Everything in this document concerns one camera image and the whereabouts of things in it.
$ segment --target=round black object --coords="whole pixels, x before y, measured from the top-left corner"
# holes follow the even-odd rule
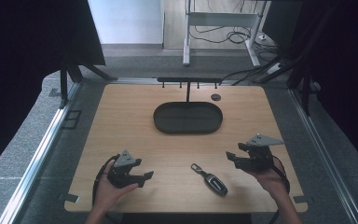
[[[222,124],[223,114],[208,102],[169,102],[154,113],[156,128],[163,133],[214,133]]]

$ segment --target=wooden table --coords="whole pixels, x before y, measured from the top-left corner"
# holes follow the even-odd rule
[[[220,101],[213,101],[217,93]],[[253,213],[275,212],[275,202],[257,181],[226,157],[226,151],[247,157],[238,149],[257,133],[282,139],[268,99],[260,87],[191,86],[190,101],[211,102],[223,112],[218,131],[210,134],[168,135],[153,122],[155,109],[166,102],[185,101],[186,88],[179,85],[123,85],[105,87],[89,131],[89,137],[69,190],[77,203],[65,202],[73,212],[91,209],[94,178],[111,156],[127,149],[142,164],[132,175],[154,171],[145,186],[124,195],[112,211],[122,213]],[[291,183],[290,195],[302,196],[295,170],[285,145],[270,147],[280,158]],[[207,173],[220,178],[228,188],[225,197],[217,196],[191,168],[196,163]],[[295,203],[298,212],[306,203]]]

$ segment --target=gray carpet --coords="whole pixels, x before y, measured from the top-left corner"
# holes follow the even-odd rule
[[[108,57],[106,64],[107,66],[99,67],[109,75],[119,77],[119,80],[130,77],[224,77],[229,73],[251,67],[248,58],[230,56],[192,57],[189,67],[182,66],[180,56]],[[81,84],[71,108],[73,111],[81,111],[80,120],[74,129],[60,130],[59,137],[54,141],[16,223],[82,223],[87,216],[86,213],[66,212],[61,196],[68,192],[92,118],[107,82],[84,67],[81,67],[81,71],[85,77],[84,83]],[[232,78],[239,79],[243,76],[244,74]],[[309,203],[309,210],[300,215],[305,223],[351,223],[285,88],[286,79],[287,76],[278,77],[263,87]],[[41,100],[35,105],[37,110],[30,113],[24,124],[28,122],[33,124],[34,119],[31,118],[39,119],[40,122],[47,121],[51,119],[53,111],[57,110],[59,97],[48,97],[51,90],[59,88],[57,80],[52,86],[44,83],[45,88],[46,90],[42,92],[44,96],[41,94]],[[334,121],[326,115],[314,96],[310,98],[310,113],[325,145],[329,148],[332,159],[358,202],[356,150]],[[13,140],[12,144],[15,147],[10,150],[13,154],[6,152],[5,157],[0,161],[0,177],[2,177],[0,178],[0,190],[2,190],[0,215],[12,190],[19,182],[24,167],[33,156],[33,150],[39,140],[37,136],[46,131],[46,124],[40,125],[40,122],[34,122],[34,126],[23,125],[19,131],[21,135]],[[71,125],[73,124],[70,121],[63,124],[65,127]],[[22,165],[16,161],[20,158]],[[272,215],[272,213],[252,214],[252,221],[268,223]],[[112,216],[120,219],[119,214]]]

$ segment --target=car key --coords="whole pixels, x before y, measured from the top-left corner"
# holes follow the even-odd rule
[[[226,186],[215,175],[207,174],[196,163],[193,163],[191,165],[191,169],[194,170],[197,174],[202,175],[204,177],[205,182],[208,184],[209,187],[211,187],[214,192],[222,196],[225,196],[228,193]]]

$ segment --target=white metal frame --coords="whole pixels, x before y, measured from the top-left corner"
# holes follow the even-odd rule
[[[267,1],[263,1],[263,5],[257,14],[243,13],[211,13],[211,12],[191,12],[191,0],[186,0],[186,33],[183,45],[183,65],[190,65],[190,26],[231,26],[231,27],[253,27],[251,38],[245,41],[254,66],[260,66],[257,55],[254,50],[255,37],[260,27],[263,13],[266,8]]]

